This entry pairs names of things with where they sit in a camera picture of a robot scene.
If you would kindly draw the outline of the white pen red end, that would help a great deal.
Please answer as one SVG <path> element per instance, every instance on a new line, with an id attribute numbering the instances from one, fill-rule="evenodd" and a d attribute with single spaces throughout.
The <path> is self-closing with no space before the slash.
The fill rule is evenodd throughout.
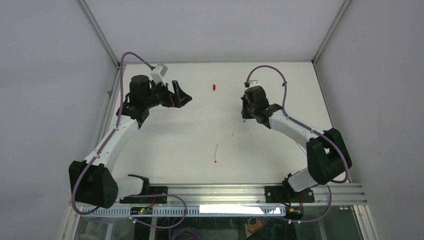
<path id="1" fill-rule="evenodd" d="M 217 160 L 217 156 L 218 156 L 218 147 L 219 147 L 219 144 L 217 144 L 217 145 L 215 146 L 215 151 L 214 151 L 214 163 L 217 163 L 217 162 L 218 162 L 218 160 Z"/>

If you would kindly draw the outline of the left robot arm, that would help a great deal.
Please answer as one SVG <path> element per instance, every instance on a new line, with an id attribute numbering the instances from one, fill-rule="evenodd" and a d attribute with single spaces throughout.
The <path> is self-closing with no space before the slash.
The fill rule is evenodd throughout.
<path id="1" fill-rule="evenodd" d="M 73 161 L 68 168 L 71 205 L 78 214 L 84 212 L 78 210 L 77 203 L 108 209 L 125 198 L 133 198 L 138 203 L 149 200 L 151 190 L 147 177 L 129 174 L 115 178 L 112 172 L 128 141 L 149 117 L 150 109 L 182 108 L 193 99 L 181 89 L 178 81 L 171 83 L 172 91 L 168 84 L 146 75 L 131 78 L 129 92 L 116 113 L 117 123 L 84 160 Z"/>

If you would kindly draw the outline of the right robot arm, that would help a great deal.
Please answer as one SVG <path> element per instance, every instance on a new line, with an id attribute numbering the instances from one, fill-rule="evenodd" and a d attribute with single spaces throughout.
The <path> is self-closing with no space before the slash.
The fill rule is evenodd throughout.
<path id="1" fill-rule="evenodd" d="M 280 132 L 306 150 L 306 168 L 290 173 L 281 188 L 270 196 L 283 203 L 300 202 L 312 187 L 333 182 L 345 174 L 349 178 L 352 160 L 342 134 L 335 128 L 316 130 L 296 119 L 279 104 L 270 104 L 265 90 L 250 84 L 244 91 L 241 115 L 243 119 L 255 119 L 268 129 Z"/>

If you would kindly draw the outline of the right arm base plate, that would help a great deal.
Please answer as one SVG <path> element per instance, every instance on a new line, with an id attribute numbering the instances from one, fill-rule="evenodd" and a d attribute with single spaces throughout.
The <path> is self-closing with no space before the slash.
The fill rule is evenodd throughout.
<path id="1" fill-rule="evenodd" d="M 315 196 L 311 188 L 306 188 L 300 192 L 292 190 L 289 186 L 268 185 L 264 187 L 266 203 L 300 204 L 314 203 Z"/>

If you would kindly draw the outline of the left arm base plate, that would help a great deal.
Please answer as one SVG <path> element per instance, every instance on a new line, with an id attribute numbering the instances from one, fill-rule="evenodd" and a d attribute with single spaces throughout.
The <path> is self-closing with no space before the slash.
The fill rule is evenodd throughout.
<path id="1" fill-rule="evenodd" d="M 168 197 L 168 187 L 164 185 L 150 186 L 137 195 L 130 195 L 119 200 L 120 204 L 165 204 Z"/>

